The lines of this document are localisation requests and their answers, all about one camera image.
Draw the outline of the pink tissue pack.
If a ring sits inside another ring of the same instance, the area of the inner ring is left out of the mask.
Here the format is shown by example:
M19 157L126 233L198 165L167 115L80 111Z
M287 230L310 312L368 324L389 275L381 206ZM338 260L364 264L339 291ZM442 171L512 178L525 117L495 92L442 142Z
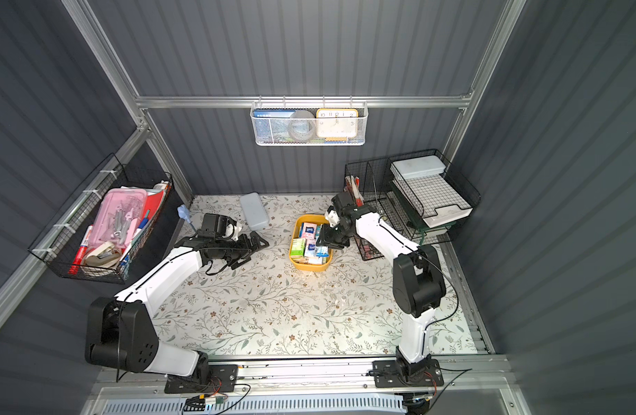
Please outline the pink tissue pack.
M322 266L325 263L323 257L305 257L306 263L312 266Z
M305 257L316 257L315 256L316 243L314 240L307 240L305 245Z
M319 230L319 226L312 222L304 222L300 227L300 232L298 234L299 238L305 240L317 240L317 231Z

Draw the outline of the green tissue pack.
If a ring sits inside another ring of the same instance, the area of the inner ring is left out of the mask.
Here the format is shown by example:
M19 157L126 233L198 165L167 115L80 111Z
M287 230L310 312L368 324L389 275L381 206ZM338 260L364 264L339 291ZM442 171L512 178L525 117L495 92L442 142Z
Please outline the green tissue pack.
M289 257L291 259L298 259L304 256L306 250L307 240L304 238L296 238L292 240Z

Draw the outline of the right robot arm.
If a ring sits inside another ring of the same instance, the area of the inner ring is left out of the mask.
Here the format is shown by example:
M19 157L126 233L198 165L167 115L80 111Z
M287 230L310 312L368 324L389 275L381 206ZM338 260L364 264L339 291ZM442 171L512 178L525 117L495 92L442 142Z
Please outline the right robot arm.
M350 246L350 239L359 237L388 260L392 269L392 294L404 313L397 363L408 373L427 366L430 325L447 294L437 250L404 237L387 224L375 208L357 205L347 191L332 198L325 219L328 223L321 230L320 247L343 250Z

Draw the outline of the light blue tissue pack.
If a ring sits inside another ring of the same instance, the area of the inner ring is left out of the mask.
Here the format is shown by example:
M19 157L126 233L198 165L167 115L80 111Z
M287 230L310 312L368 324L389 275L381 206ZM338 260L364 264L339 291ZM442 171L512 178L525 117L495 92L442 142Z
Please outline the light blue tissue pack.
M318 258L328 258L330 256L330 249L328 247L317 246L315 256Z

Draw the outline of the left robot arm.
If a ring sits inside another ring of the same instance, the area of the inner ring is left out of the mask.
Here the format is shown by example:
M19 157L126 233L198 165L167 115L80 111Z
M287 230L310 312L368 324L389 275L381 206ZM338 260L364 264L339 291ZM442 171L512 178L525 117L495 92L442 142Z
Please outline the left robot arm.
M257 232L237 240L194 235L176 243L148 274L114 297L100 297L88 310L84 359L91 365L152 373L203 384L210 375L207 354L160 340L153 317L166 299L214 260L237 269L269 247Z

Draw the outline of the yellow storage box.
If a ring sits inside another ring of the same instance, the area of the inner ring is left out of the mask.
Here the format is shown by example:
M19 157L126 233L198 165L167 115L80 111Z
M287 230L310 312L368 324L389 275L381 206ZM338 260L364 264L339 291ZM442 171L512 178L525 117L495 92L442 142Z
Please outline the yellow storage box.
M297 270L321 273L331 265L332 249L317 245L318 237L327 228L328 220L319 214L305 214L295 222L288 259Z

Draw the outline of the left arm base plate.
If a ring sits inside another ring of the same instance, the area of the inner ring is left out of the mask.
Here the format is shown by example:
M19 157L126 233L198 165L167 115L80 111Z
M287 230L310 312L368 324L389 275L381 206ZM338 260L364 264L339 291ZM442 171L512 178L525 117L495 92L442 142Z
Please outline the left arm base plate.
M188 377L169 375L165 394L227 394L234 391L238 365L216 365L197 371Z

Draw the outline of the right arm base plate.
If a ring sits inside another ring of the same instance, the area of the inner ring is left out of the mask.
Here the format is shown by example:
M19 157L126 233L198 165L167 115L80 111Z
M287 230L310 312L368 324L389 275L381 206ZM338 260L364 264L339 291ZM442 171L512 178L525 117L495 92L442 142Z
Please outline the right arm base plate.
M374 378L377 388L437 388L444 385L439 362L430 356L416 363L406 363L403 360L373 361L372 369L367 375Z

